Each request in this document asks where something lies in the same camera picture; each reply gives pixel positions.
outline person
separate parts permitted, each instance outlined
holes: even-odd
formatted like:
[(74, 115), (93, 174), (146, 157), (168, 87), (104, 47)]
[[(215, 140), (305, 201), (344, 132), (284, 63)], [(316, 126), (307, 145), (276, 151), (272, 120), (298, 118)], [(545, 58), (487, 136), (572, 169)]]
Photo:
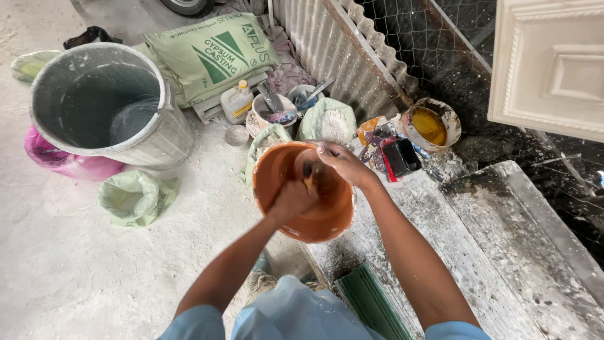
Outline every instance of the person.
[[(394, 274), (426, 340), (490, 339), (480, 329), (443, 261), (401, 213), (377, 175), (343, 146), (322, 141), (312, 143), (318, 145), (319, 158), (367, 198)], [(301, 181), (287, 182), (266, 217), (202, 271), (160, 339), (224, 339), (222, 314), (264, 246), (277, 229), (315, 203), (314, 195)], [(272, 281), (261, 270), (253, 271), (251, 277), (252, 283)], [(384, 339), (363, 326), (329, 289), (319, 290), (315, 285), (314, 292), (289, 275), (280, 278), (276, 286), (270, 286), (272, 290), (258, 295), (237, 315), (232, 340)]]

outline plaster-covered workbench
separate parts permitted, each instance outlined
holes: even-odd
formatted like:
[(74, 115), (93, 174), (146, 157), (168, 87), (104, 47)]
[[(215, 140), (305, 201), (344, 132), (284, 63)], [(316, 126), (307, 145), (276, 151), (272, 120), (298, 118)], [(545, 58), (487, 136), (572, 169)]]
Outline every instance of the plaster-covered workbench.
[[(604, 273), (513, 161), (439, 185), (420, 170), (386, 189), (451, 271), (493, 339), (603, 339)], [(320, 280), (364, 261), (414, 338), (422, 328), (357, 190), (351, 227), (304, 249)]]

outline gray metal bucket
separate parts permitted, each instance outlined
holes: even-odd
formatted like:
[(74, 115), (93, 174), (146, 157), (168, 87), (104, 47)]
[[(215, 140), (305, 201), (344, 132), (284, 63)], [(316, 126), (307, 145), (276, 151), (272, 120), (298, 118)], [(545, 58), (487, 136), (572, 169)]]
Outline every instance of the gray metal bucket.
[[(42, 137), (77, 155), (105, 156), (154, 170), (178, 166), (194, 135), (155, 64), (109, 42), (75, 47), (46, 64), (32, 84), (30, 116)], [(159, 97), (158, 112), (132, 138), (111, 145), (113, 116), (141, 96)]]

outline light green sack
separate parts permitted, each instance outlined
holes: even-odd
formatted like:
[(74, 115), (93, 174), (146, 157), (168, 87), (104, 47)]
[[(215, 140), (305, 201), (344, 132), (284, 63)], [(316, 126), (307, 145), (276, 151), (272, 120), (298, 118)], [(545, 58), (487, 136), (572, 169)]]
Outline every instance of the light green sack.
[(144, 34), (195, 105), (270, 70), (278, 59), (252, 13), (231, 13), (162, 33)]
[(38, 51), (18, 57), (10, 64), (13, 78), (31, 85), (42, 67), (63, 52), (65, 51)]
[(281, 124), (269, 124), (265, 126), (254, 138), (252, 144), (249, 146), (248, 150), (248, 162), (245, 166), (245, 174), (239, 174), (237, 178), (243, 182), (243, 184), (247, 185), (250, 189), (252, 188), (252, 172), (254, 171), (254, 167), (256, 165), (256, 149), (258, 146), (264, 141), (265, 138), (270, 136), (271, 134), (276, 134), (282, 139), (284, 142), (290, 142), (292, 137), (285, 130), (285, 127)]
[(185, 102), (185, 96), (183, 94), (182, 85), (176, 80), (176, 75), (168, 65), (166, 65), (157, 54), (153, 53), (152, 50), (149, 49), (146, 43), (138, 44), (133, 46), (132, 48), (138, 50), (140, 53), (146, 55), (151, 59), (151, 61), (157, 66), (159, 72), (161, 72), (162, 76), (166, 79), (166, 81), (170, 84), (172, 88), (172, 93), (174, 94), (174, 101), (180, 108), (188, 107)]
[(161, 180), (134, 170), (107, 178), (98, 190), (97, 204), (112, 215), (115, 224), (142, 227), (168, 209), (176, 195), (178, 178)]
[(345, 119), (347, 136), (340, 142), (349, 143), (353, 140), (356, 136), (355, 112), (350, 106), (331, 98), (320, 99), (315, 106), (306, 111), (306, 114), (300, 123), (300, 127), (298, 128), (296, 140), (303, 142), (305, 139), (323, 139), (329, 140), (330, 142), (339, 142), (332, 140), (330, 136), (323, 131), (323, 118), (324, 113), (327, 110), (339, 110)]

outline corrugated metal sheet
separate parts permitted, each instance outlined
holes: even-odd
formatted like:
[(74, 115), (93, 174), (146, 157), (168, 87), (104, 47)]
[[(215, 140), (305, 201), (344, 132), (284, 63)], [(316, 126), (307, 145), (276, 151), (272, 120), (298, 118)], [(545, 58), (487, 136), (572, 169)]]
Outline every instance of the corrugated metal sheet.
[(407, 75), (406, 64), (396, 60), (360, 5), (352, 0), (274, 0), (274, 7), (307, 71), (318, 81), (336, 77), (326, 91), (352, 106), (358, 123), (401, 112), (412, 103), (407, 94), (417, 89), (417, 79)]

